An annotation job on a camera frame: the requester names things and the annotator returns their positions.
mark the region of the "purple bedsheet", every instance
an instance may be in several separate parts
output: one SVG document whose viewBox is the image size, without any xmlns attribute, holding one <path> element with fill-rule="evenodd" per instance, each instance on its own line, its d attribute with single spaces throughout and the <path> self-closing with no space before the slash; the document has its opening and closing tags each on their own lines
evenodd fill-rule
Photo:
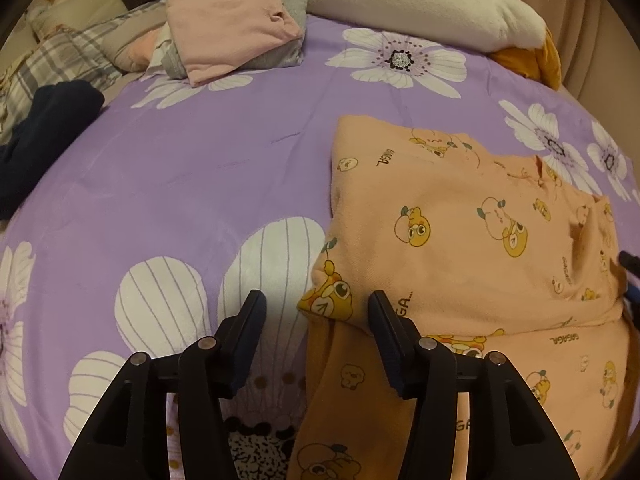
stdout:
<svg viewBox="0 0 640 480">
<path fill-rule="evenodd" d="M 331 218 L 341 115 L 538 153 L 565 180 L 609 195 L 620 247 L 640 253 L 631 161 L 549 88 L 477 54 L 313 16 L 305 48 L 300 67 L 198 89 L 162 76 L 129 85 L 12 220 L 0 265 L 0 420 L 39 480 L 57 478 L 124 359 L 182 351 L 254 287 L 268 296 L 268 322 L 225 415 L 270 423 L 274 461 L 286 454 L 305 408 L 296 302 Z M 248 478 L 281 467 L 237 463 Z"/>
</svg>

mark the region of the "stack of clothes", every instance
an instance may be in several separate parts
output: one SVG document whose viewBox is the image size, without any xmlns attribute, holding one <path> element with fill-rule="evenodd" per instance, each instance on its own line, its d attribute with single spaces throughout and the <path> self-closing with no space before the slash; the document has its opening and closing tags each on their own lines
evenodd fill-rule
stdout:
<svg viewBox="0 0 640 480">
<path fill-rule="evenodd" d="M 238 68 L 302 63 L 306 0 L 167 0 L 102 41 L 124 72 L 166 73 L 206 84 Z"/>
</svg>

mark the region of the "pink folded shirt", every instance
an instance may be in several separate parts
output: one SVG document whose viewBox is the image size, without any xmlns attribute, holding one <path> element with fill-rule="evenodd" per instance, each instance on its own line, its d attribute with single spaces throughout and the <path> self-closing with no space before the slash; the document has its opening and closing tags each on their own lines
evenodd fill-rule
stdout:
<svg viewBox="0 0 640 480">
<path fill-rule="evenodd" d="M 166 14 L 192 86 L 303 34 L 282 0 L 168 0 Z"/>
</svg>

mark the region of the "yellow object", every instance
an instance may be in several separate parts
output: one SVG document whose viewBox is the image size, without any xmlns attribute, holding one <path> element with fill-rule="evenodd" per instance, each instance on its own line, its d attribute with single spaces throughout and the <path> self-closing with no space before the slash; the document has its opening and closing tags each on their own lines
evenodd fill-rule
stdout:
<svg viewBox="0 0 640 480">
<path fill-rule="evenodd" d="M 332 167 L 328 242 L 298 303 L 308 403 L 287 480 L 398 478 L 415 402 L 389 386 L 369 329 L 374 290 L 455 354 L 503 352 L 581 477 L 606 466 L 626 438 L 638 355 L 609 200 L 559 187 L 538 156 L 369 117 L 340 118 Z M 469 436 L 458 399 L 452 480 L 465 478 Z"/>
<path fill-rule="evenodd" d="M 512 72 L 553 90 L 557 91 L 562 83 L 560 56 L 549 29 L 546 30 L 545 43 L 541 48 L 504 48 L 489 54 L 489 57 Z"/>
</svg>

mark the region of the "white cloth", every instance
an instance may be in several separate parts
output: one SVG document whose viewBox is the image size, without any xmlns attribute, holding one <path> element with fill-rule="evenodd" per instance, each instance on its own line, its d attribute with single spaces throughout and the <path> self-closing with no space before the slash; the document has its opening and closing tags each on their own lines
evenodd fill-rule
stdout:
<svg viewBox="0 0 640 480">
<path fill-rule="evenodd" d="M 521 0 L 308 0 L 307 11 L 483 53 L 539 48 L 546 32 Z"/>
</svg>

